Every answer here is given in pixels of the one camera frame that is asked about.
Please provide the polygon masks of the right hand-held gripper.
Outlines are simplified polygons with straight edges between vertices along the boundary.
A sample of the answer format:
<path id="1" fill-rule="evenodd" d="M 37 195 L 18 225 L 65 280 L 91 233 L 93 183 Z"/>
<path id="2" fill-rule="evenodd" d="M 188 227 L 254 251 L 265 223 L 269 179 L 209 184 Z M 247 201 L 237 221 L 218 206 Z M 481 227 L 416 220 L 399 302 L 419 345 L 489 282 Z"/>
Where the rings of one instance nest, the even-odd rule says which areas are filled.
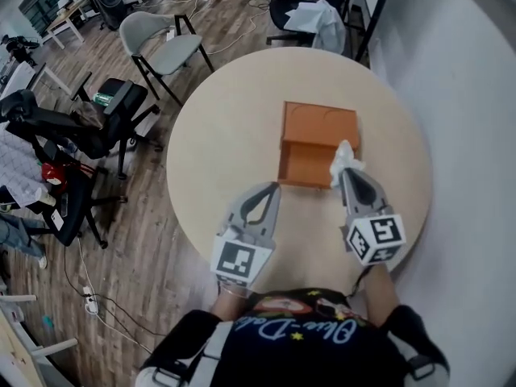
<path id="1" fill-rule="evenodd" d="M 392 260 L 406 244 L 406 233 L 401 215 L 394 213 L 380 183 L 352 168 L 341 172 L 339 183 L 348 215 L 355 217 L 341 227 L 346 251 L 362 265 Z"/>

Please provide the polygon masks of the wooden desk with white frame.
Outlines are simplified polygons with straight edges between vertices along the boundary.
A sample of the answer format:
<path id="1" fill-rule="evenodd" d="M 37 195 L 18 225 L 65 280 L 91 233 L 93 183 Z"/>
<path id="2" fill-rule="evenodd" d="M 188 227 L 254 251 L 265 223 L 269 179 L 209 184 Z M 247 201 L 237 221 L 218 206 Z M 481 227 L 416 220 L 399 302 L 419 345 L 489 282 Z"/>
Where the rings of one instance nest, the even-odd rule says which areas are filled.
<path id="1" fill-rule="evenodd" d="M 50 23 L 50 25 L 45 29 L 45 31 L 50 36 L 50 39 L 53 40 L 61 50 L 65 49 L 65 45 L 61 42 L 61 40 L 57 37 L 55 30 L 59 27 L 66 26 L 70 29 L 73 34 L 76 36 L 80 44 L 85 42 L 84 37 L 78 31 L 76 26 L 73 24 L 71 20 L 72 15 L 76 12 L 80 12 L 85 20 L 89 19 L 89 16 L 85 11 L 83 11 L 83 7 L 87 4 L 91 3 L 91 0 L 74 0 L 67 7 L 64 7 L 61 12 L 57 15 L 57 17 Z"/>

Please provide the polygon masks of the person's black printed shirt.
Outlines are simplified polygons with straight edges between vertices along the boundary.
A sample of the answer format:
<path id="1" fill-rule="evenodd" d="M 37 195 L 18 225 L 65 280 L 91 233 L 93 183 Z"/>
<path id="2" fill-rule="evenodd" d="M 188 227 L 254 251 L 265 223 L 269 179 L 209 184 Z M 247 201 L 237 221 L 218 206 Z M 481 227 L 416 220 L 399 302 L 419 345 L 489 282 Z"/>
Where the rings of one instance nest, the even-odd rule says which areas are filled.
<path id="1" fill-rule="evenodd" d="M 135 387 L 448 387 L 449 378 L 410 307 L 375 326 L 341 293 L 308 288 L 252 295 L 231 321 L 190 311 Z"/>

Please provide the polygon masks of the white plastic bag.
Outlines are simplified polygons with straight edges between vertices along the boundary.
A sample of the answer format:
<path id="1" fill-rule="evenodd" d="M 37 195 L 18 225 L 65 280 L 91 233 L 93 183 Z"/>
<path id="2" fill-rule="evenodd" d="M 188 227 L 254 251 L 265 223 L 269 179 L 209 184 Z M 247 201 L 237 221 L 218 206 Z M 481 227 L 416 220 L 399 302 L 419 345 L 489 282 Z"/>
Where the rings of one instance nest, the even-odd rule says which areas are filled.
<path id="1" fill-rule="evenodd" d="M 285 29 L 312 35 L 311 47 L 342 55 L 346 29 L 339 12 L 326 0 L 299 2 L 287 13 Z"/>

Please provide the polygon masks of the black mesh office chair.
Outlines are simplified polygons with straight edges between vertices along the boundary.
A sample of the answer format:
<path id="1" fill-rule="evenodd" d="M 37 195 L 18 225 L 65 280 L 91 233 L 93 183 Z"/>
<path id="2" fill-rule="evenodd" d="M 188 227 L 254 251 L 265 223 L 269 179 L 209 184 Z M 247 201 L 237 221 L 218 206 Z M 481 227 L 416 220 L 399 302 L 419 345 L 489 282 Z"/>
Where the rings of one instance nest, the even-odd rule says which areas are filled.
<path id="1" fill-rule="evenodd" d="M 81 123 L 74 114 L 38 106 L 29 89 L 17 90 L 0 100 L 0 123 L 8 123 L 16 135 L 29 142 L 41 136 L 63 146 L 69 140 L 92 160 L 108 156 L 118 145 L 118 178 L 124 180 L 127 178 L 123 165 L 128 143 L 140 141 L 152 145 L 158 152 L 163 150 L 159 142 L 136 132 L 137 126 L 150 114 L 158 115 L 160 108 L 153 104 L 139 113 L 148 90 L 132 81 L 110 78 L 105 85 L 114 90 L 114 97 L 100 110 L 104 118 L 100 127 Z"/>

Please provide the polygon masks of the gray chair with black legs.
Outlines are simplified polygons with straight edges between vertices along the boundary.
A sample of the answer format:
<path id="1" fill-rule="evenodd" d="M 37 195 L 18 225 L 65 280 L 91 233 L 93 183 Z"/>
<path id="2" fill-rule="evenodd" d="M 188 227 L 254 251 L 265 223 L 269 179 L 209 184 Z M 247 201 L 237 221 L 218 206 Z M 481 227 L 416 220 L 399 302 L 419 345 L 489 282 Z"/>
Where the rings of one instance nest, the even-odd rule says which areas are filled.
<path id="1" fill-rule="evenodd" d="M 170 27 L 174 27 L 175 36 L 165 41 L 147 59 L 141 52 L 142 47 L 152 37 Z M 215 71 L 202 45 L 202 37 L 196 33 L 187 15 L 166 16 L 135 11 L 121 22 L 119 36 L 126 54 L 131 58 L 156 99 L 160 97 L 150 77 L 156 79 L 178 106 L 183 106 L 179 97 L 165 84 L 163 77 L 171 76 L 185 66 L 196 52 L 202 54 L 209 70 Z"/>

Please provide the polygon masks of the red bag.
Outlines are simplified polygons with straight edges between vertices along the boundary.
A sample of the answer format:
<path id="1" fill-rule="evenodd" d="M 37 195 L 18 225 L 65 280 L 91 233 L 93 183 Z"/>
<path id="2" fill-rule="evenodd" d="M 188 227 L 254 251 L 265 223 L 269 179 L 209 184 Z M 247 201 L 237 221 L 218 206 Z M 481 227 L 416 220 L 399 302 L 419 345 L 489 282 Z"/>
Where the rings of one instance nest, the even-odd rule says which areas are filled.
<path id="1" fill-rule="evenodd" d="M 42 163 L 41 175 L 42 178 L 51 185 L 65 185 L 67 182 L 65 167 L 62 164 Z"/>

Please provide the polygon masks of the orange wooden drawer box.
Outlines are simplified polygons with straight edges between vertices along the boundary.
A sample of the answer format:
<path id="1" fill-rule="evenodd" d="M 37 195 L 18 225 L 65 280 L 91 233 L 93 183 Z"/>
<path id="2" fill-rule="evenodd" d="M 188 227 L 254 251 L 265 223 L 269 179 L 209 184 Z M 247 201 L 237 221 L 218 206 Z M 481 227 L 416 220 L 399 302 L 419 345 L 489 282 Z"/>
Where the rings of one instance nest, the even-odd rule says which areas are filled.
<path id="1" fill-rule="evenodd" d="M 285 102 L 277 180 L 284 185 L 329 189 L 330 167 L 342 141 L 360 151 L 354 110 Z"/>

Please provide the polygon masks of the white checked cloth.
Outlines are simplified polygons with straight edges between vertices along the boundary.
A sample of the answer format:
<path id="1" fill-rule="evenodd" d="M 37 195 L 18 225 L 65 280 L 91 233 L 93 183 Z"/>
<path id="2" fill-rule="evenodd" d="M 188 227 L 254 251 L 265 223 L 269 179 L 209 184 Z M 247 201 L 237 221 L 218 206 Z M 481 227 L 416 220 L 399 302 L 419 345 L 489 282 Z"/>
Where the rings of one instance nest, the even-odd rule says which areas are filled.
<path id="1" fill-rule="evenodd" d="M 44 188 L 41 168 L 32 145 L 0 125 L 0 187 L 5 186 L 20 207 L 37 201 L 36 192 Z"/>

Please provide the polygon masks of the brown bag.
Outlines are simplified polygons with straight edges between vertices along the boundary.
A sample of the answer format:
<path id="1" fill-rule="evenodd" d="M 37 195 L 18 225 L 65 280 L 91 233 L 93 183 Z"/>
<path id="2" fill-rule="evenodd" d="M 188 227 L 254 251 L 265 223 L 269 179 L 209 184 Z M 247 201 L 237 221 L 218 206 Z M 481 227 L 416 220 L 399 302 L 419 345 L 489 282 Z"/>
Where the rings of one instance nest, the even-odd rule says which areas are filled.
<path id="1" fill-rule="evenodd" d="M 77 124 L 85 127 L 102 129 L 106 123 L 102 108 L 94 102 L 75 101 L 69 115 Z"/>

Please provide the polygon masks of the person's right forearm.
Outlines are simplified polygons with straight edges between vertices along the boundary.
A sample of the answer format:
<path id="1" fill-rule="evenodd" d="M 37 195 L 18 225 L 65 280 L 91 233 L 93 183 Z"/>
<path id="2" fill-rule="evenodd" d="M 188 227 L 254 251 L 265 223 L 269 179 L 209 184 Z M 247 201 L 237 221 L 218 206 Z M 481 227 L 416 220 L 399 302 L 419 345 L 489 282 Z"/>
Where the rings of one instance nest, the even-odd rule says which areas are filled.
<path id="1" fill-rule="evenodd" d="M 395 285 L 384 264 L 372 266 L 363 279 L 368 320 L 381 327 L 400 305 Z"/>

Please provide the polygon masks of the person's left forearm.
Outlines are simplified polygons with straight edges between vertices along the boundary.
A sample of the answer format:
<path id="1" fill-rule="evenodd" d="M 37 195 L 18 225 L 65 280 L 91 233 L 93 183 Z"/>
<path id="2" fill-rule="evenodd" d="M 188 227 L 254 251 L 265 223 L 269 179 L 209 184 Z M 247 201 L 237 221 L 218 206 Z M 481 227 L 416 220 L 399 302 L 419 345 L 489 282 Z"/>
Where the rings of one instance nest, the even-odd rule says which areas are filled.
<path id="1" fill-rule="evenodd" d="M 210 312 L 222 321 L 235 321 L 242 315 L 247 299 L 247 289 L 237 285 L 221 284 Z"/>

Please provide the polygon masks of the clear plastic bag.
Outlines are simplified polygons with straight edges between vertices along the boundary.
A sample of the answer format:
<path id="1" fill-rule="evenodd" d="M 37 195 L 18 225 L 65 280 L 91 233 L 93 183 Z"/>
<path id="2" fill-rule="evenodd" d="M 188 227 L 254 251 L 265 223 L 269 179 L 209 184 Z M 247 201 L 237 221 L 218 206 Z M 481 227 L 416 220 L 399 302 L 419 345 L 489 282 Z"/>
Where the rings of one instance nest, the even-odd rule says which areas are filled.
<path id="1" fill-rule="evenodd" d="M 365 163 L 355 158 L 355 153 L 347 139 L 340 142 L 336 149 L 335 156 L 330 165 L 331 183 L 330 187 L 336 189 L 339 187 L 339 175 L 347 168 L 358 169 L 363 171 Z"/>

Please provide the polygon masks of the black framed board stand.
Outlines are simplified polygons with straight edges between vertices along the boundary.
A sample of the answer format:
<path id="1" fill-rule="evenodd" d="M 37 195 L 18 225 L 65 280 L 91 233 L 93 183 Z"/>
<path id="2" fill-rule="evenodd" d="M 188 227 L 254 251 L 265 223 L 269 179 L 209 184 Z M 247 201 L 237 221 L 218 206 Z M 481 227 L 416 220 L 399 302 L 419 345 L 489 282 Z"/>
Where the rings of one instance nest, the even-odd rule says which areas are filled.
<path id="1" fill-rule="evenodd" d="M 356 50 L 352 48 L 352 42 L 350 42 L 350 53 L 354 61 L 360 62 L 364 54 L 368 52 L 369 42 L 381 17 L 381 13 L 385 7 L 386 1 L 387 0 L 363 0 L 363 27 L 355 26 L 351 23 L 351 9 L 353 0 L 349 1 L 344 17 L 344 26 L 347 28 L 349 33 L 352 33 L 352 30 L 354 30 L 356 34 L 362 38 L 360 46 Z"/>

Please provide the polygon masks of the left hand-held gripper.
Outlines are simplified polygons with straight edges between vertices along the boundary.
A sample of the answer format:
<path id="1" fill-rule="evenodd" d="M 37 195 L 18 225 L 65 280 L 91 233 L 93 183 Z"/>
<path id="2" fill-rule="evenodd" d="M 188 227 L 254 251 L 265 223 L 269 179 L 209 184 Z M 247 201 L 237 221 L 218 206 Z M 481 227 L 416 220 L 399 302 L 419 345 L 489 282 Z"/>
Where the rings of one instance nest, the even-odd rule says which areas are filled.
<path id="1" fill-rule="evenodd" d="M 250 289 L 276 249 L 273 233 L 281 202 L 277 182 L 254 185 L 230 208 L 229 225 L 214 237 L 211 272 L 221 284 Z M 242 228 L 250 227 L 254 234 Z"/>

